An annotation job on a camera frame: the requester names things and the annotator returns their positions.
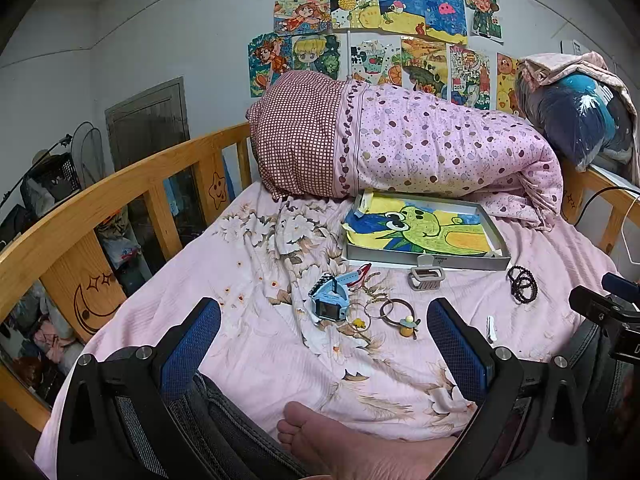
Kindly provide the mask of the grey shallow tray box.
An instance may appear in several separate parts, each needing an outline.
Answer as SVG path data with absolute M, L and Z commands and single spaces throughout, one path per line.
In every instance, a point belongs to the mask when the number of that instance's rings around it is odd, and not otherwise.
M 488 213 L 466 200 L 362 192 L 342 227 L 345 256 L 352 261 L 503 271 L 511 260 Z

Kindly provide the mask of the grey plastic clasp buckle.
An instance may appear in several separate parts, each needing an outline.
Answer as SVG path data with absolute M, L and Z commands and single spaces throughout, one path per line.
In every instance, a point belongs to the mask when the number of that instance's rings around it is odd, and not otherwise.
M 409 285 L 419 292 L 438 289 L 445 278 L 445 271 L 441 266 L 436 266 L 433 255 L 420 255 L 408 274 Z

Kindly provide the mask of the jeans leg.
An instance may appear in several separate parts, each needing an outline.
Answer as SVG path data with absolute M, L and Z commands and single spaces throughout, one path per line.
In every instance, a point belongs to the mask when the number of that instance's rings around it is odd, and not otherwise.
M 216 479 L 303 479 L 310 475 L 200 373 L 169 409 Z

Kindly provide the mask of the white hair clip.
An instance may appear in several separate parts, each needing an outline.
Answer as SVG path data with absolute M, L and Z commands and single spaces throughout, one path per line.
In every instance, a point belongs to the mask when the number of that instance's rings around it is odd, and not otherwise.
M 488 315 L 486 318 L 486 338 L 490 344 L 497 342 L 495 318 L 492 315 Z

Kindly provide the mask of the pink floral bed sheet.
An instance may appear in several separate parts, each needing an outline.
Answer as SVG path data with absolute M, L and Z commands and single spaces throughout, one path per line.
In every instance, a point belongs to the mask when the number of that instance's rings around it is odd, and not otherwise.
M 408 282 L 412 266 L 347 259 L 342 223 L 351 209 L 350 200 L 278 203 L 263 185 L 251 185 L 120 306 L 81 356 L 104 361 L 122 348 L 154 346 L 202 298 L 212 298 L 221 324 L 195 374 L 208 377 L 285 452 L 277 423 L 288 402 L 382 439 L 457 440 L 476 405 L 462 396 L 428 331 L 427 308 L 438 298 L 486 341 L 492 315 L 491 347 L 509 348 L 524 361 L 562 356 L 575 384 L 590 374 L 598 341 L 568 297 L 577 286 L 600 292 L 614 263 L 574 226 L 558 220 L 537 231 L 497 220 L 511 255 L 506 270 L 447 271 L 438 289 L 419 292 Z M 362 279 L 350 290 L 350 306 L 383 300 L 382 318 L 363 334 L 347 318 L 316 318 L 308 298 L 323 273 L 356 270 Z M 36 465 L 53 479 L 62 479 L 58 434 L 75 366 L 35 452 Z

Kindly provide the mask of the blue clothes in plastic bag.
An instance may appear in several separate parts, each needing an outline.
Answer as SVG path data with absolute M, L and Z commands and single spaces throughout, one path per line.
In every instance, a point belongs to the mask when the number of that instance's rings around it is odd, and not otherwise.
M 631 168 L 636 114 L 607 73 L 586 66 L 544 84 L 539 66 L 521 62 L 515 79 L 518 107 L 526 119 L 578 171 L 598 164 Z

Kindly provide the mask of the bare foot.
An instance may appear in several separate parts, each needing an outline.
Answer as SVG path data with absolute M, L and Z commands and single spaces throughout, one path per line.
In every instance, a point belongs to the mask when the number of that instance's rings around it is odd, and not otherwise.
M 387 440 L 350 429 L 298 402 L 288 402 L 278 440 L 322 479 L 426 479 L 456 440 Z

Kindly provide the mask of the red checked pillow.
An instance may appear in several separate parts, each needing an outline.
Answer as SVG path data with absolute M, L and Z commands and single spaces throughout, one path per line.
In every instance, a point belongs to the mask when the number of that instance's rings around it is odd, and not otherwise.
M 280 76 L 246 112 L 262 184 L 285 197 L 339 198 L 337 118 L 346 82 L 310 70 Z

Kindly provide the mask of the thin metal bangle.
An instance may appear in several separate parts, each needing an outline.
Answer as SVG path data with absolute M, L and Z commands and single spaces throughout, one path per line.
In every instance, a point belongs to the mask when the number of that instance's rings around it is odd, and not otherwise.
M 349 307 L 347 322 L 348 325 L 358 334 L 365 333 L 374 321 L 382 318 L 380 309 L 383 300 L 356 302 Z

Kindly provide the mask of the pink dotted rolled quilt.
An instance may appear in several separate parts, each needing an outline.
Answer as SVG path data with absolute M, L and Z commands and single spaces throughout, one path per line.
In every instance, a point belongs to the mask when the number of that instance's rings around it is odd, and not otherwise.
M 337 111 L 333 191 L 369 190 L 463 198 L 548 230 L 560 215 L 563 178 L 548 141 L 521 118 L 351 81 Z

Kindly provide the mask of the children's drawings on wall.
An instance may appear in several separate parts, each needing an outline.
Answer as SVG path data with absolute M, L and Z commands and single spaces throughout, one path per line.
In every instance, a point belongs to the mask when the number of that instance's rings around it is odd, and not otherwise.
M 250 96 L 311 70 L 516 114 L 518 59 L 469 45 L 503 42 L 499 11 L 499 0 L 276 0 L 271 32 L 247 45 Z

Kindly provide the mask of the dark grey door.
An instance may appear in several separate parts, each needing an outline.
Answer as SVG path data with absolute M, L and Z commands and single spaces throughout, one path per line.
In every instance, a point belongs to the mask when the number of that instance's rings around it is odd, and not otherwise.
M 116 171 L 190 139 L 183 78 L 158 84 L 105 111 Z

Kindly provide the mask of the standing fan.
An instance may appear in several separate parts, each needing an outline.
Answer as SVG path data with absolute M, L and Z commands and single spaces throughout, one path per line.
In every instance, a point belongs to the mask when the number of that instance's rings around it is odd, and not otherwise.
M 82 122 L 76 128 L 70 154 L 82 190 L 106 177 L 102 134 L 92 122 Z

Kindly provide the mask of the light blue smart watch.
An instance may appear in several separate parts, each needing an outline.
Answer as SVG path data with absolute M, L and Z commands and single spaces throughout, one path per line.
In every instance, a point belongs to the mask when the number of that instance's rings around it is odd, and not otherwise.
M 345 322 L 350 306 L 350 290 L 361 279 L 361 270 L 341 275 L 323 273 L 308 292 L 311 313 L 320 320 Z

